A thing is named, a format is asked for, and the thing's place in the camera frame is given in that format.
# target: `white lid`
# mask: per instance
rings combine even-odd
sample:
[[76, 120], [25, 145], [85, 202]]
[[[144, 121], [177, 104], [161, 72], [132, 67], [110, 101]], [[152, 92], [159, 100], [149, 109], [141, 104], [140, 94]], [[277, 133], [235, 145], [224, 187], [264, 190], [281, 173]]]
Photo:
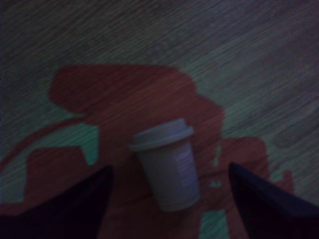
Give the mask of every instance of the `white lid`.
[[175, 143], [194, 133], [194, 129], [186, 125], [185, 119], [176, 119], [171, 122], [155, 126], [133, 136], [131, 151], [149, 150], [167, 144]]

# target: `small plastic cup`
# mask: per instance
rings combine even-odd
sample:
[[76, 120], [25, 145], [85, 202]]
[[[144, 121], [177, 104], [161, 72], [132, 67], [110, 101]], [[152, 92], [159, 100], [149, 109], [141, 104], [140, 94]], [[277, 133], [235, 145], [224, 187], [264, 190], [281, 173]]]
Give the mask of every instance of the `small plastic cup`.
[[137, 152], [155, 200], [163, 211], [186, 209], [200, 198], [189, 137], [194, 133], [177, 119], [133, 136], [130, 151]]

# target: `floor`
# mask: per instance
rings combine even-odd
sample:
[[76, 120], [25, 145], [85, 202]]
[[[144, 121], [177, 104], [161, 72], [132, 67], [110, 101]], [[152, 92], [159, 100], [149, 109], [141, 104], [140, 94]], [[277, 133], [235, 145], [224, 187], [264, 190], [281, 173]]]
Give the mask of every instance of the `floor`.
[[[318, 10], [310, 0], [4, 1], [1, 213], [107, 164], [117, 181], [99, 238], [247, 238], [231, 161], [319, 205]], [[180, 117], [196, 132], [202, 200], [168, 219], [127, 144]]]

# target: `label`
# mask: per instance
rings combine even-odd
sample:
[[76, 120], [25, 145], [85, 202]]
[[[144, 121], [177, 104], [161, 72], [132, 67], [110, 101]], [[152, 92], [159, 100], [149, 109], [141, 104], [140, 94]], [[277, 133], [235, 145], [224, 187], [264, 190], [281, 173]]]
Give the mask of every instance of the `label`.
[[192, 151], [181, 153], [175, 157], [177, 169], [181, 177], [182, 186], [188, 186], [197, 180]]

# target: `container lid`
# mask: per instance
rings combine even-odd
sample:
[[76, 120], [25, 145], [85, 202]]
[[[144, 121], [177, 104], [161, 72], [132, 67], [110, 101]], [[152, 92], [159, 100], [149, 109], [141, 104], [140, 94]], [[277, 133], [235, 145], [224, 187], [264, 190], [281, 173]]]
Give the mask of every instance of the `container lid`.
[[162, 147], [190, 137], [193, 133], [194, 129], [186, 125], [185, 119], [176, 119], [134, 135], [129, 149], [136, 152]]

